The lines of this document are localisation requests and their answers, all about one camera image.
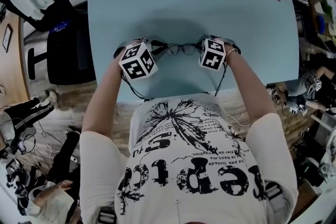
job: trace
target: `hand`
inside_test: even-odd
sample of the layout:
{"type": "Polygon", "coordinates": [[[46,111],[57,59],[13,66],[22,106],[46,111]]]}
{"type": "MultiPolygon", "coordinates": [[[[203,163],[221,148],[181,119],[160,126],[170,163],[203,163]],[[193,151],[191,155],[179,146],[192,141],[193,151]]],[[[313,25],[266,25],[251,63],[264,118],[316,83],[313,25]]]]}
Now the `hand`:
{"type": "Polygon", "coordinates": [[[57,184],[57,188],[60,189],[60,190],[69,190],[71,189],[71,184],[73,182],[70,181],[70,180],[63,180],[61,181],[60,183],[57,184]]]}

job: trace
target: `sleeve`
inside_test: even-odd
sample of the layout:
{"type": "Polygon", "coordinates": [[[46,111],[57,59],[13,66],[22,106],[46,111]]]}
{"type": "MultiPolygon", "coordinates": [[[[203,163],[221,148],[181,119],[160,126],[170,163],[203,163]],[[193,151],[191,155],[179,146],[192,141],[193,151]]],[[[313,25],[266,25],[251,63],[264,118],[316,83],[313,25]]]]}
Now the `sleeve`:
{"type": "Polygon", "coordinates": [[[33,203],[32,200],[29,200],[28,206],[26,208],[26,215],[29,217],[37,218],[41,212],[41,208],[33,203]]]}
{"type": "Polygon", "coordinates": [[[84,132],[80,135],[80,204],[83,223],[99,222],[102,208],[114,210],[114,196],[127,159],[108,137],[84,132]]]}
{"type": "Polygon", "coordinates": [[[246,144],[265,181],[269,223],[287,223],[298,198],[296,173],[281,119],[270,113],[249,129],[246,144]]]}

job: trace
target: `picture frame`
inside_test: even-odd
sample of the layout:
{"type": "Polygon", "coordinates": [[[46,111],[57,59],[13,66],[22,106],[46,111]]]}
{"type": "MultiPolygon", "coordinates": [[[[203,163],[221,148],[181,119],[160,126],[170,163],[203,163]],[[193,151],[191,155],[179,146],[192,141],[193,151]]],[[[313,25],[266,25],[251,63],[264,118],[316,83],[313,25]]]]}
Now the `picture frame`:
{"type": "Polygon", "coordinates": [[[13,33],[13,29],[11,28],[9,24],[7,24],[5,35],[2,40],[2,46],[4,47],[6,53],[8,52],[8,47],[11,42],[12,33],[13,33]]]}

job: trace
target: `glasses lens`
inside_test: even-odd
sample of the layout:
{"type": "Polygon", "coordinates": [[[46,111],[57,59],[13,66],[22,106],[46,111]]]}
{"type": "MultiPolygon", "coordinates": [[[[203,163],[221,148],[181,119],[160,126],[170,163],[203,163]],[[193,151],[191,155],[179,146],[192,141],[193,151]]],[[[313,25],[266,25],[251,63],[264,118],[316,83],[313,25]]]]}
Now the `glasses lens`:
{"type": "Polygon", "coordinates": [[[187,55],[193,55],[195,53],[196,47],[194,45],[184,45],[183,52],[187,55]]]}
{"type": "Polygon", "coordinates": [[[175,56],[178,54],[178,45],[169,46],[167,54],[170,56],[175,56]]]}

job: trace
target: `light blue table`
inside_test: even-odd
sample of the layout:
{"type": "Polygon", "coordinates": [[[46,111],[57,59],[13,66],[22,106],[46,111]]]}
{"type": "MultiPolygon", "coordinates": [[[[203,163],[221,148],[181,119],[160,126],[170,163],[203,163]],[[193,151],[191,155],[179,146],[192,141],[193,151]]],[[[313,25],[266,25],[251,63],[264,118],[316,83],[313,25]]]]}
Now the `light blue table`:
{"type": "MultiPolygon", "coordinates": [[[[298,77],[299,45],[292,0],[88,0],[94,68],[101,80],[123,41],[156,34],[168,43],[203,34],[233,39],[264,84],[298,77]]],[[[163,56],[153,76],[132,81],[150,98],[214,91],[223,74],[198,63],[199,54],[163,56]]],[[[236,87],[229,71],[221,89],[236,87]]],[[[123,82],[118,101],[137,97],[123,82]]]]}

